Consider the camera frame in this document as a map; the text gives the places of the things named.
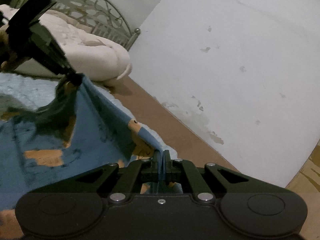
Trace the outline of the brown wooden bed frame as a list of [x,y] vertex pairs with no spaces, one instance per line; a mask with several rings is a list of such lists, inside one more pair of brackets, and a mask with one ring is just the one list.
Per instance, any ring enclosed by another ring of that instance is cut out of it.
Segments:
[[155,98],[131,78],[126,77],[114,87],[102,88],[109,91],[121,104],[130,110],[136,120],[157,132],[165,144],[176,150],[181,159],[192,161],[203,167],[206,163],[216,163],[236,171],[216,150],[166,110]]

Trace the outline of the blue pants with orange cars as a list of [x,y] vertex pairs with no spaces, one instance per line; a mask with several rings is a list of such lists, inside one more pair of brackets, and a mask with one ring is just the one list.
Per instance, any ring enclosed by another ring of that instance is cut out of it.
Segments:
[[79,87],[59,81],[55,98],[35,111],[1,114],[1,209],[27,192],[108,163],[129,164],[164,151],[140,125],[104,97],[86,76]]

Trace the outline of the cream quilted comforter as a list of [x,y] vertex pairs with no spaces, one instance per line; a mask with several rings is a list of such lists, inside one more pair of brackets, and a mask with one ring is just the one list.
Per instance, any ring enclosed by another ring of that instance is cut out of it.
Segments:
[[41,18],[76,72],[90,80],[115,86],[132,71],[128,51],[121,45],[88,33],[88,28],[67,15],[48,10]]

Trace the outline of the light blue bed sheet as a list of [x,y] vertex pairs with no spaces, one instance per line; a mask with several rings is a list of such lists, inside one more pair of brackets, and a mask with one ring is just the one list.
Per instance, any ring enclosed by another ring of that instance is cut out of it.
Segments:
[[[59,79],[41,79],[1,73],[1,114],[8,107],[35,111],[39,107],[49,104],[55,98],[55,89],[58,83]],[[94,84],[94,87],[128,116],[135,117],[120,100],[111,94],[111,89],[97,83]],[[177,151],[167,145],[156,131],[144,123],[141,125],[160,143],[164,150],[169,150],[172,159],[178,157]]]

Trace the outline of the ornate metal bed headboard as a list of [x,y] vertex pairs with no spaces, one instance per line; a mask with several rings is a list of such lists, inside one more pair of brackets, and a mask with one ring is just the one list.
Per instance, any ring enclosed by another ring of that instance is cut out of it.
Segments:
[[[11,0],[10,6],[20,8],[27,0]],[[104,37],[129,50],[141,31],[131,29],[121,12],[109,0],[57,0],[53,10],[82,25],[90,33]]]

